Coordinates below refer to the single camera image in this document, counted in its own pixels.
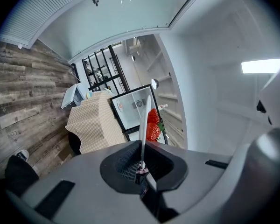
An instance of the black slot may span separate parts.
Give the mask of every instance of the black slot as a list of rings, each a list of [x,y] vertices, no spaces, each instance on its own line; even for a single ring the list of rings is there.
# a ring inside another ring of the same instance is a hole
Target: black slot
[[[72,188],[74,183],[70,181],[61,181],[53,190],[38,204],[35,210],[47,219],[51,219],[60,208]]]
[[[216,167],[216,168],[221,168],[221,169],[227,169],[227,167],[228,167],[228,163],[218,162],[218,161],[214,161],[214,160],[207,160],[205,162],[205,164]]]

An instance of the strawberry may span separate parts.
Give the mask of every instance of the strawberry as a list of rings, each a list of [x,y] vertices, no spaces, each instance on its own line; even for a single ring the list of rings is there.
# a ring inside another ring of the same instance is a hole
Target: strawberry
[[[148,123],[146,129],[146,139],[149,141],[155,141],[161,134],[160,128],[157,124]]]
[[[159,122],[160,122],[160,117],[156,109],[152,109],[150,112],[148,112],[147,123],[158,124]]]

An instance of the black chair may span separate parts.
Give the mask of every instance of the black chair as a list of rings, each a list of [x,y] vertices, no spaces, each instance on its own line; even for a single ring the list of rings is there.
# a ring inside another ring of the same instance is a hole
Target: black chair
[[[74,133],[69,132],[69,143],[75,155],[80,155],[81,140]]]

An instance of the metal rod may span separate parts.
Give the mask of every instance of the metal rod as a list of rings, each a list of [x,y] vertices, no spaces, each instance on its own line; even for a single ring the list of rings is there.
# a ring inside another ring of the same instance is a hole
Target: metal rod
[[[78,83],[81,83],[81,81],[79,80],[79,78],[78,77],[76,77],[74,74],[73,74],[73,72],[70,72],[79,82]]]
[[[103,54],[103,57],[104,57],[104,60],[105,60],[105,63],[106,63],[106,66],[107,66],[108,72],[109,72],[109,74],[110,74],[110,77],[112,77],[112,74],[111,74],[111,71],[110,71],[110,68],[109,68],[108,62],[107,62],[106,57],[105,57],[105,54],[104,54],[104,50],[103,50],[103,49],[101,49],[101,52],[102,52],[102,54]],[[114,82],[114,79],[113,79],[112,81],[113,81],[114,87],[115,87],[115,89],[116,89],[116,92],[117,92],[117,94],[119,95],[119,92],[118,92],[118,90],[117,90],[117,87],[116,87],[116,84],[115,84],[115,82]]]
[[[116,58],[117,58],[117,61],[118,61],[118,63],[119,63],[119,66],[120,66],[120,69],[122,70],[122,68],[121,68],[121,64],[120,64],[120,61],[119,61],[119,59],[118,59],[118,56],[116,55]]]
[[[101,72],[101,75],[102,75],[103,80],[104,80],[105,78],[104,78],[104,76],[103,76],[103,72],[102,72],[101,66],[99,65],[99,62],[98,62],[98,56],[97,56],[97,53],[95,52],[95,53],[94,53],[94,55],[95,55],[95,58],[96,58],[97,63],[98,63],[98,68],[99,68],[99,71]]]
[[[122,42],[117,42],[117,43],[114,43],[114,44],[112,44],[112,46],[114,47],[114,46],[117,46],[117,45],[119,45],[119,44],[121,44]]]
[[[94,70],[93,70],[93,67],[92,67],[92,64],[91,64],[91,61],[90,61],[89,56],[88,56],[88,61],[89,61],[89,65],[90,65],[90,67],[91,67],[91,70],[92,70],[92,73],[93,73],[94,79],[95,79],[96,83],[98,84],[97,76],[96,76],[96,75],[95,75],[95,73],[94,73]]]
[[[89,90],[95,89],[95,88],[97,88],[97,87],[100,87],[100,85],[106,84],[107,82],[112,81],[113,79],[116,79],[116,78],[118,78],[118,77],[119,77],[119,75],[115,75],[115,76],[113,76],[113,77],[110,77],[110,78],[108,78],[108,79],[102,81],[101,83],[95,84],[94,86],[92,86],[91,88],[88,88],[88,89],[89,89]]]
[[[72,75],[73,75],[74,77],[76,77],[77,80],[78,80],[78,83],[80,83],[81,81],[80,81],[80,78],[79,78],[79,74],[78,74],[78,71],[77,71],[76,64],[75,64],[75,63],[72,63],[71,65],[74,67],[74,71],[75,71],[75,74],[76,74],[76,75],[74,75],[74,74],[72,73]]]
[[[83,67],[84,67],[84,71],[85,71],[88,83],[89,83],[89,85],[91,87],[90,77],[87,75],[87,68],[86,68],[86,65],[84,64],[84,59],[82,59],[82,64],[83,64]]]
[[[121,87],[122,92],[124,93],[124,87],[122,85],[121,78],[119,77],[117,80],[118,80],[119,86]]]
[[[125,88],[126,92],[129,91],[128,87],[127,87],[127,84],[126,84],[126,81],[124,80],[124,76],[123,76],[123,73],[119,67],[119,63],[117,61],[117,58],[115,56],[115,53],[114,53],[114,50],[113,50],[113,47],[111,45],[108,46],[109,47],[109,50],[110,50],[110,53],[111,53],[111,56],[113,58],[113,61],[114,61],[114,64],[115,64],[115,67],[117,69],[117,72],[120,76],[120,79],[121,79],[121,82],[122,82],[122,85],[123,87]]]
[[[116,67],[114,66],[114,62],[113,62],[113,58],[112,58],[112,57],[110,58],[110,61],[111,61],[112,67],[113,67],[113,69],[114,69],[114,73],[116,74],[117,70],[116,70]],[[123,91],[123,89],[122,89],[122,87],[121,87],[121,85],[120,85],[119,79],[117,79],[117,80],[118,80],[118,84],[119,84],[119,86],[120,86],[122,92],[124,93],[124,91]]]

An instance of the white wall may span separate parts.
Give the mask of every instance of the white wall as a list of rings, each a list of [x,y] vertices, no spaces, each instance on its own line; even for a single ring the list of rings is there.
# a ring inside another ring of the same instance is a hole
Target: white wall
[[[124,46],[120,46],[114,50],[117,54],[121,68],[126,76],[126,81],[130,86],[130,89],[136,89],[142,86],[142,82],[139,79],[134,63],[130,56],[126,56]]]
[[[181,22],[160,43],[180,90],[188,149],[232,155],[271,129],[256,111],[270,75],[243,74],[241,62],[280,58],[280,28],[259,0],[223,0],[196,22]]]
[[[182,123],[185,147],[190,150],[206,152],[210,147],[211,122],[213,120],[213,96],[216,85],[208,68],[201,66],[195,59],[194,43],[178,35],[160,35],[161,48],[165,48],[165,59],[172,63],[171,72],[181,101]]]

